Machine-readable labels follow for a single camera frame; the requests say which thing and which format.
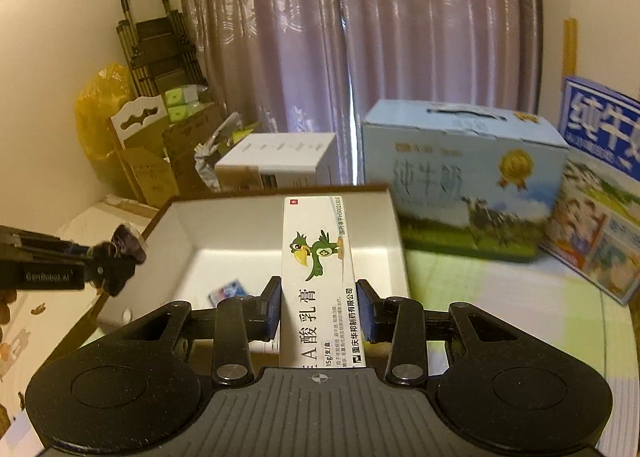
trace small blue package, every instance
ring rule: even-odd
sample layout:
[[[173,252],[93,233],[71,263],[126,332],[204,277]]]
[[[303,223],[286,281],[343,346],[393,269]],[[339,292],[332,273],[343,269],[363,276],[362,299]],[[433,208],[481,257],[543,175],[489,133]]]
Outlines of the small blue package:
[[[227,298],[232,298],[234,296],[247,296],[247,294],[248,293],[244,290],[240,281],[234,280],[220,289],[213,291],[209,296],[207,296],[207,298],[209,298],[211,307],[217,307],[220,302]]]

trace purple curtain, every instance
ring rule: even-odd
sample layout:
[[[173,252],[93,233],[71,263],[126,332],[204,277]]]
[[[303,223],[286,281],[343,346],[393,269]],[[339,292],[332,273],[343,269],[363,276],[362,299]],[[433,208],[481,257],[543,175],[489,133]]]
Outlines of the purple curtain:
[[[182,4],[220,101],[268,130],[335,132],[343,182],[379,98],[537,106],[540,0]]]

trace green cartoon bird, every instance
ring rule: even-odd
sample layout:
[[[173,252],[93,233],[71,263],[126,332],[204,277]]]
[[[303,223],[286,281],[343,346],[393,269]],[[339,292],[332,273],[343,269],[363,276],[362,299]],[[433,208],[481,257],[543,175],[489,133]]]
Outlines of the green cartoon bird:
[[[305,281],[309,281],[314,277],[322,275],[322,264],[320,263],[321,257],[329,257],[334,253],[337,253],[338,258],[342,260],[342,237],[338,237],[338,241],[332,243],[329,241],[329,235],[320,230],[319,239],[309,247],[306,242],[306,236],[301,235],[298,231],[296,233],[298,236],[291,244],[289,244],[291,253],[293,253],[293,256],[302,265],[308,265],[306,257],[309,255],[311,255],[311,259],[313,260],[311,273],[309,273],[309,276],[306,277]]]

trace crosshair marking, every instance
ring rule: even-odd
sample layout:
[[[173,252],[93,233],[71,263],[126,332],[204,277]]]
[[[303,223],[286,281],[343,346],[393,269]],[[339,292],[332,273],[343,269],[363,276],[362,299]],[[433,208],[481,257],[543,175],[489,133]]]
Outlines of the crosshair marking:
[[[314,374],[313,376],[311,376],[311,379],[314,380],[318,385],[321,385],[326,380],[331,379],[331,378],[329,376],[327,376],[326,374],[318,373],[318,374]]]

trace table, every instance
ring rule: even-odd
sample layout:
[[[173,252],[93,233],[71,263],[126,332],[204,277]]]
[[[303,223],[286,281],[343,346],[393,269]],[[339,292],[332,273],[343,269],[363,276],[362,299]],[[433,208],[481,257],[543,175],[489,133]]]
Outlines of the table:
[[[638,452],[640,385],[636,340],[622,307],[553,257],[528,264],[406,252],[412,297],[425,309],[467,301],[588,363],[613,392],[613,411],[598,449],[610,457]],[[430,342],[430,374],[447,368],[443,342]]]

